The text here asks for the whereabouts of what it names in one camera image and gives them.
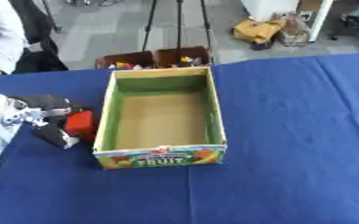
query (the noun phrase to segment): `gray floor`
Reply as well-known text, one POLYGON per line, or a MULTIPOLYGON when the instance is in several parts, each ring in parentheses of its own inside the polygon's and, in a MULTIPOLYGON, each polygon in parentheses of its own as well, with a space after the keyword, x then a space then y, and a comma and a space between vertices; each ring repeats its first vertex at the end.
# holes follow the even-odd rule
MULTIPOLYGON (((249 44, 229 35, 229 28, 246 16, 240 0, 206 2, 212 24, 214 55, 219 63, 359 52, 359 34, 331 41, 325 31, 314 44, 302 47, 276 44, 270 50, 255 52, 250 50, 249 44)), ((89 7, 72 7, 63 0, 49 0, 49 4, 57 23, 64 29, 63 33, 53 34, 53 37, 60 46, 60 57, 71 69, 93 68, 97 57, 132 53, 142 48, 151 0, 124 0, 111 7, 98 7, 96 3, 89 7)), ((160 0, 148 49, 175 47, 175 24, 175 1, 160 0)), ((184 24, 184 46, 207 43, 199 1, 185 0, 184 24)))

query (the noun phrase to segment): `cardboard box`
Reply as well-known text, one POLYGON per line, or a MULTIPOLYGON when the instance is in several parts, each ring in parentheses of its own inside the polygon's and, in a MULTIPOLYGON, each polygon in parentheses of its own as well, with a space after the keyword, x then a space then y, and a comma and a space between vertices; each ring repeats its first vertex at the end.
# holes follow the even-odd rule
POLYGON ((192 59, 200 58, 201 64, 207 66, 210 63, 210 56, 207 49, 202 46, 181 47, 181 49, 161 49, 155 52, 157 67, 170 68, 172 65, 180 63, 180 57, 189 57, 192 59))
POLYGON ((112 74, 94 145, 104 168, 219 164, 226 147, 209 67, 112 74))
POLYGON ((155 67, 153 54, 149 51, 106 55, 95 61, 95 67, 109 68, 111 65, 115 65, 117 62, 130 63, 134 66, 140 65, 141 67, 155 67))

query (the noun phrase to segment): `white sleeve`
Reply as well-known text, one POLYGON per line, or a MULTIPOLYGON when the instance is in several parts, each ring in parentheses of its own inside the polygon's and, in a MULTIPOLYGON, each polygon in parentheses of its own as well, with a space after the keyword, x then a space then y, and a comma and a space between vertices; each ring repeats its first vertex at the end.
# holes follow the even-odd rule
POLYGON ((8 0, 0 0, 0 70, 11 74, 25 46, 22 22, 8 0))

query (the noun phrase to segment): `tripod leg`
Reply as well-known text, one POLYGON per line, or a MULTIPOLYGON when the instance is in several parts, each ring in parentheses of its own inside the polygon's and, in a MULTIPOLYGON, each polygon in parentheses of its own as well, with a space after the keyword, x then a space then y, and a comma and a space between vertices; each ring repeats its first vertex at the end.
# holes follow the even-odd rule
POLYGON ((179 62, 181 61, 180 49, 182 46, 182 3, 183 2, 184 0, 177 0, 177 4, 178 4, 177 59, 179 60, 179 62))
POLYGON ((52 11, 50 10, 50 7, 49 7, 49 4, 47 3, 47 0, 42 0, 42 3, 45 6, 45 11, 47 13, 47 16, 50 19, 50 22, 52 23, 54 31, 57 32, 57 33, 60 33, 62 29, 61 29, 61 27, 57 26, 57 24, 55 23, 52 11))
POLYGON ((153 20, 153 17, 155 15, 155 10, 157 8, 157 1, 158 0, 153 0, 153 2, 152 2, 150 17, 148 19, 148 25, 145 27, 145 37, 144 37, 144 43, 143 43, 143 52, 145 51, 145 48, 147 48, 148 38, 150 37, 150 32, 151 32, 152 20, 153 20))
POLYGON ((200 1, 201 1, 202 16, 204 18, 204 27, 206 29, 206 34, 207 34, 208 50, 211 56, 211 63, 214 64, 214 56, 212 55, 211 24, 209 23, 208 20, 206 2, 205 0, 200 0, 200 1))

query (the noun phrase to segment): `white cabinet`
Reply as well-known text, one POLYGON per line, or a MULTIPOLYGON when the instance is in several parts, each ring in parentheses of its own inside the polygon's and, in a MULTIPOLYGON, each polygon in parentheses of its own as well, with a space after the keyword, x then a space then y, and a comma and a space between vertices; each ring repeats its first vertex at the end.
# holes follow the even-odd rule
POLYGON ((299 0, 241 0, 256 21, 269 20, 274 12, 297 10, 299 0))

